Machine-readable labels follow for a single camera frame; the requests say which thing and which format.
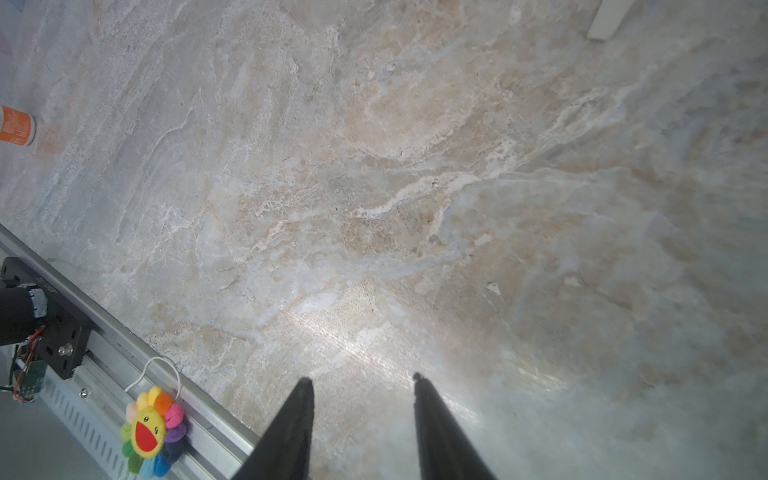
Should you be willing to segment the rainbow smiling flower plush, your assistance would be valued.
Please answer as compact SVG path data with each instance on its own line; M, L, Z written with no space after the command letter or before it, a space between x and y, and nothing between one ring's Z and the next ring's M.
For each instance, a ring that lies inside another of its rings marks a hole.
M187 420L181 404L182 382L176 366L167 358L155 356L144 365L139 376L123 389L128 393L146 377L154 362L167 365L175 379L174 392L153 386L141 392L125 409L125 422L119 430L121 453L128 473L138 479L163 479L185 451Z

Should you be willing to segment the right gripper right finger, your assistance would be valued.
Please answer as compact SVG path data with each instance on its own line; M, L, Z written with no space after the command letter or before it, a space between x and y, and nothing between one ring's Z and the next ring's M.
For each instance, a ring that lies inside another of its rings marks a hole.
M495 479L432 382L416 372L414 417L422 479Z

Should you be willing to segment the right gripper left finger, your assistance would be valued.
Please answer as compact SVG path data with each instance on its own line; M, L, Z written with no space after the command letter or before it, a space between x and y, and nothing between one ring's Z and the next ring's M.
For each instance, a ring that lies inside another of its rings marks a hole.
M314 410L312 380L302 377L233 479L308 479Z

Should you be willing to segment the wooden two-tier white-frame shelf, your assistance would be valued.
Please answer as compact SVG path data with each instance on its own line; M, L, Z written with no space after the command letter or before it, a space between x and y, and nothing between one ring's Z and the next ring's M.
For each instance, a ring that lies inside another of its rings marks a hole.
M634 0L603 0L587 32L587 38L607 41L618 30Z

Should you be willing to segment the white capped pill bottle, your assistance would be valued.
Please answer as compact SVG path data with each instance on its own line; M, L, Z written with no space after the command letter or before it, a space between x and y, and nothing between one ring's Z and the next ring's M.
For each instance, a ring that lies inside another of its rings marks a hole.
M36 130L37 122L32 115L1 106L1 142L29 146L34 141Z

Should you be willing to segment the aluminium mounting rail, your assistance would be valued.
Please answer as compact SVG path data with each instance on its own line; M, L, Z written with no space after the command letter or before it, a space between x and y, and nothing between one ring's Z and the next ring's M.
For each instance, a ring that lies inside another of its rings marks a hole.
M127 405L152 386L180 390L188 424L182 455L168 478L230 479L236 474L259 441L256 433L7 228L1 230L1 248L23 260L94 323L72 378L51 375L41 398L108 477L131 476L118 430Z

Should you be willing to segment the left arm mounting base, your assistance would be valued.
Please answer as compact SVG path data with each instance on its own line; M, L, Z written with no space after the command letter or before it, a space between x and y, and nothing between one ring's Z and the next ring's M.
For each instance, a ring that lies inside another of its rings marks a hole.
M1 265L1 344L13 348L1 389L19 403L42 390L46 373L66 380L86 353L93 322L22 259Z

